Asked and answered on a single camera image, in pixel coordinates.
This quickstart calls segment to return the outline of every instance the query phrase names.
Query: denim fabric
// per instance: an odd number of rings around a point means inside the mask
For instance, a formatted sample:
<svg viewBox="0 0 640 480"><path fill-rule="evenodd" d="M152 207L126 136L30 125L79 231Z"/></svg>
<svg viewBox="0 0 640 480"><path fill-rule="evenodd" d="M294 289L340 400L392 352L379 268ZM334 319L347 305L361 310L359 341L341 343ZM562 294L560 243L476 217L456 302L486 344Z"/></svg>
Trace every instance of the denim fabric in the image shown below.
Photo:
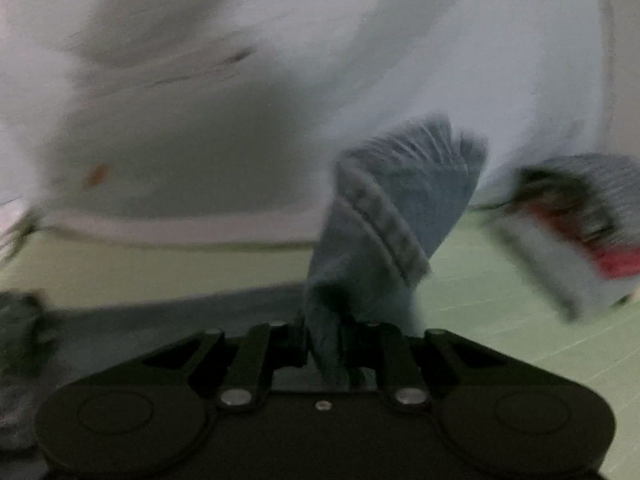
<svg viewBox="0 0 640 480"><path fill-rule="evenodd" d="M325 380L349 384L340 327L412 319L415 287L464 212L486 159L484 142L436 116L344 152L335 197L310 264L303 310Z"/></svg>

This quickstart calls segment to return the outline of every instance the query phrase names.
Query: dark mark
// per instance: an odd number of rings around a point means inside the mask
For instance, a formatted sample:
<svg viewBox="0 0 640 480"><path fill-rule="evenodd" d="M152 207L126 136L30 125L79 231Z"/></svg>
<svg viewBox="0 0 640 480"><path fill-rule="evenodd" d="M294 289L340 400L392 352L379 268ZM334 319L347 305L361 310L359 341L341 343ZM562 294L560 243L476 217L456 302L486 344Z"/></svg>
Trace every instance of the dark mark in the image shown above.
<svg viewBox="0 0 640 480"><path fill-rule="evenodd" d="M255 50L252 49L252 47L248 46L247 48L244 48L236 52L235 54L233 54L233 56L226 58L223 62L225 64L232 65L232 64L238 63L239 61L242 61L246 57L249 57L254 52Z"/></svg>

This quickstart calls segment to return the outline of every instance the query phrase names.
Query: denim garment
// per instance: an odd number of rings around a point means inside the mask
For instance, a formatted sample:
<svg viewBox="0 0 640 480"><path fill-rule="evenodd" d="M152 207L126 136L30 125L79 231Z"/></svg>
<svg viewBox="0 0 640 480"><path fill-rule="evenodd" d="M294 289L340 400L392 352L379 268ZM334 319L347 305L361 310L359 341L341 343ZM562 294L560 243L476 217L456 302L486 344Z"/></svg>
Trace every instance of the denim garment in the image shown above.
<svg viewBox="0 0 640 480"><path fill-rule="evenodd" d="M325 380L348 387L340 327L390 322L403 333L429 259L464 212L486 160L484 142L434 116L344 152L335 197L310 264L303 311Z"/></svg>

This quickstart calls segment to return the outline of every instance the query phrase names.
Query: white fabric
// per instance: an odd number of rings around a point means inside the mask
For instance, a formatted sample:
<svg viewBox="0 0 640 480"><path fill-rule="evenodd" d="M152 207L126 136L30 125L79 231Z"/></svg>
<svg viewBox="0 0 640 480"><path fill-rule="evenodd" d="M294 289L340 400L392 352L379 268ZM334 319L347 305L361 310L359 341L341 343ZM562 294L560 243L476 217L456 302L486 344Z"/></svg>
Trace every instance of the white fabric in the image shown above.
<svg viewBox="0 0 640 480"><path fill-rule="evenodd" d="M593 149L602 129L598 0L0 11L0 130L22 191L49 222L109 238L314 238L338 150L430 112L489 138L476 202L503 196L521 162Z"/></svg>

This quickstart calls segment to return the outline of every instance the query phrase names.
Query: clothing pile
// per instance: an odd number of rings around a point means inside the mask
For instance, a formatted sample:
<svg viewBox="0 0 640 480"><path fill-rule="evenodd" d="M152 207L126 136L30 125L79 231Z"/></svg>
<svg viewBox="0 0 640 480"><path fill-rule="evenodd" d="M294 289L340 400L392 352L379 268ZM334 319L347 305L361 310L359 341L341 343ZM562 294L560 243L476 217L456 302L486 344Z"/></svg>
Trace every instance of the clothing pile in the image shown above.
<svg viewBox="0 0 640 480"><path fill-rule="evenodd" d="M571 317L599 314L640 287L640 165L628 156L523 168L495 224Z"/></svg>

